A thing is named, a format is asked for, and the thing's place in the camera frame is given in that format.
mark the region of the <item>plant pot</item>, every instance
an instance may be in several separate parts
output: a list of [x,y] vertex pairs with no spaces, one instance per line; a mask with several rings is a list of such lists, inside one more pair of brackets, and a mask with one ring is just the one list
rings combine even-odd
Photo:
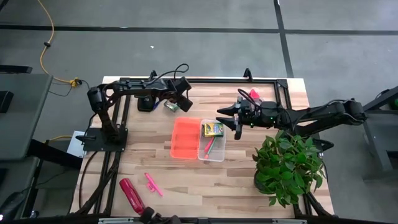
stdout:
[[256,173],[254,174],[254,186],[256,186],[256,188],[259,190],[265,190],[264,186],[260,182],[257,181],[256,176],[259,172],[260,171],[257,170]]

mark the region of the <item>potted plant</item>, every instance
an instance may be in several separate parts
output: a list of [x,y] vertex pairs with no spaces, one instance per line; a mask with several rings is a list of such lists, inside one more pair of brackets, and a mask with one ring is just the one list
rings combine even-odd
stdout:
[[254,185],[269,197],[269,205],[278,201],[283,207],[298,204],[298,195],[308,193],[313,181],[315,189],[322,184],[322,160],[312,138],[291,136],[279,131],[275,138],[266,136],[257,155]]

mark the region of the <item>pink marker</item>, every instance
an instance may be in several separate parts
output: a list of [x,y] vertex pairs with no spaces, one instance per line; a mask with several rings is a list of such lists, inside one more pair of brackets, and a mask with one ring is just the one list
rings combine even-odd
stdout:
[[157,185],[155,184],[154,180],[150,177],[150,175],[148,173],[145,173],[145,176],[148,179],[148,184],[147,187],[151,192],[154,192],[155,190],[159,193],[160,196],[163,197],[163,193],[160,191],[160,189],[157,187]]

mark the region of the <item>wooden table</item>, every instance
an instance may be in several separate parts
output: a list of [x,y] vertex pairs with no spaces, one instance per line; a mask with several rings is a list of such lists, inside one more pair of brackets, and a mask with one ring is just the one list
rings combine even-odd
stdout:
[[[119,80],[120,77],[104,77],[103,83]],[[304,80],[287,79],[292,107],[295,110],[309,107]],[[119,181],[129,178],[146,206],[152,207],[164,217],[228,217],[228,218],[293,218],[292,206],[283,208],[276,204],[268,207],[268,196],[260,194],[253,185],[256,163],[251,155],[254,147],[261,147],[266,135],[275,136],[276,129],[243,127],[242,138],[234,140],[234,132],[226,130],[224,162],[186,161],[170,156],[170,140],[177,117],[214,119],[221,116],[217,109],[236,102],[237,88],[259,90],[264,100],[275,101],[272,85],[267,84],[220,84],[192,83],[189,99],[193,106],[188,113],[176,113],[163,104],[150,113],[138,112],[137,99],[131,98],[127,128],[129,136],[126,150],[122,153],[116,184],[112,216],[137,217],[131,208]],[[118,123],[122,110],[119,110]],[[100,127],[98,117],[93,127]],[[81,172],[91,154],[85,156]],[[104,153],[99,152],[89,164],[83,186],[77,185],[71,212],[78,210],[78,189],[82,187],[83,203],[98,185]],[[146,187],[148,172],[162,189],[164,196],[151,193]],[[106,204],[108,189],[104,191],[101,212]],[[324,208],[333,213],[327,181],[315,193]]]

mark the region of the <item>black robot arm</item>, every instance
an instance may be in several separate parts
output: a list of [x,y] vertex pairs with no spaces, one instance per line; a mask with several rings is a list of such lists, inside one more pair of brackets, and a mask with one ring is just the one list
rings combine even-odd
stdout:
[[[292,110],[284,109],[282,105],[272,101],[264,101],[257,105],[253,99],[244,100],[239,96],[232,106],[219,109],[217,112],[232,116],[216,119],[236,131],[235,140],[241,138],[243,125],[250,125],[252,128],[273,127],[307,137],[341,124],[360,125],[366,120],[361,103],[355,100],[333,100],[323,106]],[[306,121],[315,122],[305,126],[297,125]]]
[[[101,132],[107,143],[118,143],[120,141],[119,128],[111,121],[108,109],[113,106],[120,97],[124,95],[134,95],[142,98],[151,96],[159,100],[169,100],[176,103],[181,110],[187,112],[192,106],[192,102],[182,95],[184,91],[191,89],[185,77],[179,79],[156,78],[151,81],[141,80],[132,82],[129,79],[123,82],[112,82],[101,84],[91,88],[87,92],[91,109],[98,114],[101,122]],[[113,94],[108,96],[106,90],[113,90]]]

